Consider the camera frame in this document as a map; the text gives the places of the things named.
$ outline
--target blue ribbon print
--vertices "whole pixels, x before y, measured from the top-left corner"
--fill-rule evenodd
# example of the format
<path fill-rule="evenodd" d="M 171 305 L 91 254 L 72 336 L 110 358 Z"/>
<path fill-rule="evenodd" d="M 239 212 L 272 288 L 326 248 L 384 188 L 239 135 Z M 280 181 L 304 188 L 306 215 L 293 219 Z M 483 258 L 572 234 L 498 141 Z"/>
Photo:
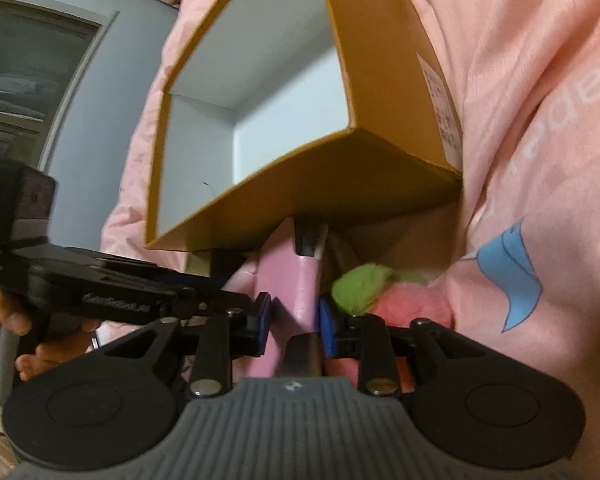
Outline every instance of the blue ribbon print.
<path fill-rule="evenodd" d="M 511 330 L 536 309 L 542 285 L 526 253 L 522 220 L 483 245 L 476 254 L 478 268 L 509 300 L 502 329 Z"/>

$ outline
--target gray wall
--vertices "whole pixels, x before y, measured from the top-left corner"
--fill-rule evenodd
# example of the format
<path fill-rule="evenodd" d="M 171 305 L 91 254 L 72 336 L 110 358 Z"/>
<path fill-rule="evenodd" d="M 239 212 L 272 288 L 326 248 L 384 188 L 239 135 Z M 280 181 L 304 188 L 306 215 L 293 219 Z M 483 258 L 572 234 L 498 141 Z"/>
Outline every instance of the gray wall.
<path fill-rule="evenodd" d="M 156 0 L 53 1 L 103 17 L 120 12 L 77 87 L 49 171 L 59 182 L 51 241 L 97 249 L 176 10 Z"/>

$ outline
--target box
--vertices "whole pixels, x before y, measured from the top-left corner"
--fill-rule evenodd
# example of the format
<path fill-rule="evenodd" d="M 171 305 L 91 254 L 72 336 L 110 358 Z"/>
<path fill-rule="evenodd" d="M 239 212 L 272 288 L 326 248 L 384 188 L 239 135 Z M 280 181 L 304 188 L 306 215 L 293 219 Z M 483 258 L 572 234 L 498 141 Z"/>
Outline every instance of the box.
<path fill-rule="evenodd" d="M 248 249 L 458 197 L 461 135 L 410 0 L 216 0 L 164 87 L 146 243 Z"/>

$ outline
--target gray ribbed surface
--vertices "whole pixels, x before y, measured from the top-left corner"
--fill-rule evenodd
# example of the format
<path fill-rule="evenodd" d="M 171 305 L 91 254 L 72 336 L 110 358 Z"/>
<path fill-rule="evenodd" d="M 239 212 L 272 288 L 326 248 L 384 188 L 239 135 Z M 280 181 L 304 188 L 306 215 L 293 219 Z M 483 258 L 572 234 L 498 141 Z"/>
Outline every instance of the gray ribbed surface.
<path fill-rule="evenodd" d="M 495 472 L 424 440 L 395 400 L 358 393 L 346 378 L 244 379 L 219 399 L 190 402 L 171 434 L 122 466 L 61 473 L 19 466 L 9 480 L 574 480 L 566 461 Z"/>

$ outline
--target pink blanket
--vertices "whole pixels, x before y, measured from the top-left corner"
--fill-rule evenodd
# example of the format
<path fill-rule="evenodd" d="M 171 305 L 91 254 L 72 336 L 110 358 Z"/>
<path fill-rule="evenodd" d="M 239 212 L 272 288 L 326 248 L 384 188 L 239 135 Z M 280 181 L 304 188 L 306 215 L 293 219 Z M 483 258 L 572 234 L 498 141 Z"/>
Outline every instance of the pink blanket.
<path fill-rule="evenodd" d="M 184 254 L 143 248 L 145 195 L 160 88 L 212 1 L 182 1 L 104 251 L 184 268 Z M 413 1 L 464 131 L 467 256 L 433 287 L 456 330 L 577 391 L 573 463 L 600 479 L 600 0 Z"/>

